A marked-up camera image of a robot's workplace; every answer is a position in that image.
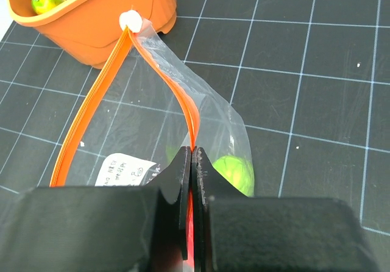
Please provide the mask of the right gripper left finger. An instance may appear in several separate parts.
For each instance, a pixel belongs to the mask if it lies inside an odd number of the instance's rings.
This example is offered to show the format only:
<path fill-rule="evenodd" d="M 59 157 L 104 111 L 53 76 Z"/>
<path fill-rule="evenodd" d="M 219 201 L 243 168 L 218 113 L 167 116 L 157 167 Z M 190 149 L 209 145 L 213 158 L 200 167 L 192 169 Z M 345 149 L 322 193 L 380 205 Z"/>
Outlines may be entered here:
<path fill-rule="evenodd" d="M 38 187 L 1 215 L 2 271 L 183 271 L 191 150 L 144 186 Z"/>

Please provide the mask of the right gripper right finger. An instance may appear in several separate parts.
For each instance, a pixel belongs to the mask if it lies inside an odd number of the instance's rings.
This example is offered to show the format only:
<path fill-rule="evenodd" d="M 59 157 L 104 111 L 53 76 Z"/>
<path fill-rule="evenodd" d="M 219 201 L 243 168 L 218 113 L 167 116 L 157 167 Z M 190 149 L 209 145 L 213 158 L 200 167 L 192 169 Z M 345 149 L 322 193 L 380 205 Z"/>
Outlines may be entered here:
<path fill-rule="evenodd" d="M 353 210 L 334 198 L 248 197 L 201 147 L 191 159 L 196 271 L 377 271 Z"/>

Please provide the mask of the light green round fruit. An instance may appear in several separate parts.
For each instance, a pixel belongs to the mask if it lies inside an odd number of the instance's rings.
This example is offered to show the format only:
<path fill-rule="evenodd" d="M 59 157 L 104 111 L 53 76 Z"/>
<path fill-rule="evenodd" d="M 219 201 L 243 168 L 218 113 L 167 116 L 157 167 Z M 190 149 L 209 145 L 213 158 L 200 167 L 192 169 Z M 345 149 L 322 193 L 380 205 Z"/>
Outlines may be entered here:
<path fill-rule="evenodd" d="M 255 175 L 251 160 L 229 150 L 225 144 L 203 144 L 204 157 L 197 167 L 201 171 L 201 186 L 206 192 L 222 193 L 230 184 L 243 195 L 253 197 L 255 193 Z"/>

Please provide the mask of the clear zip bag red zipper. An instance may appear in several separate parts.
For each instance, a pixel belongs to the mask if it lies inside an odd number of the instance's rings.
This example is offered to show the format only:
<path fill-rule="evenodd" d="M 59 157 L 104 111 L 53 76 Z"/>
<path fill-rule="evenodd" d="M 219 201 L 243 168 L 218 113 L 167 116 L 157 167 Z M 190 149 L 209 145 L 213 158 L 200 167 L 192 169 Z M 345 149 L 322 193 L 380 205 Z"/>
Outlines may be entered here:
<path fill-rule="evenodd" d="M 51 187 L 144 186 L 178 150 L 225 144 L 252 153 L 246 127 L 231 104 L 188 68 L 136 11 L 119 18 L 122 34 L 68 130 Z M 186 212 L 188 256 L 194 269 L 193 192 Z"/>

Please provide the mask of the orange plastic basket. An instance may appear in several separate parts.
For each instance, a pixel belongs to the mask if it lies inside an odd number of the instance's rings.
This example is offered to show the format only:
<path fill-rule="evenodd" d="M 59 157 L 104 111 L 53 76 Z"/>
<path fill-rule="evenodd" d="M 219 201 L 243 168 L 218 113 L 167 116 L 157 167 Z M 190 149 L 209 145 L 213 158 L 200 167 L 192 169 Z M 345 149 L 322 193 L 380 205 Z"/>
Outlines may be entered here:
<path fill-rule="evenodd" d="M 7 0 L 18 24 L 32 27 L 79 62 L 102 68 L 122 33 L 119 16 L 136 10 L 167 34 L 176 21 L 176 0 L 66 0 L 37 15 L 31 0 Z"/>

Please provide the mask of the orange yellow mango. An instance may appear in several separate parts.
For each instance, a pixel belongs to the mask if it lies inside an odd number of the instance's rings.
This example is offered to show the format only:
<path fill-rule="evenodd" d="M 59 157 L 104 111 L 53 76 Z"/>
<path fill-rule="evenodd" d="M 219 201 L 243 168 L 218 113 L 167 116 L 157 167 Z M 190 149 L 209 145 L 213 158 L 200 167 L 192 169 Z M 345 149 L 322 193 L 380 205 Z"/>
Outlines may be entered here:
<path fill-rule="evenodd" d="M 65 0 L 31 0 L 31 6 L 37 15 L 46 13 L 57 7 Z"/>

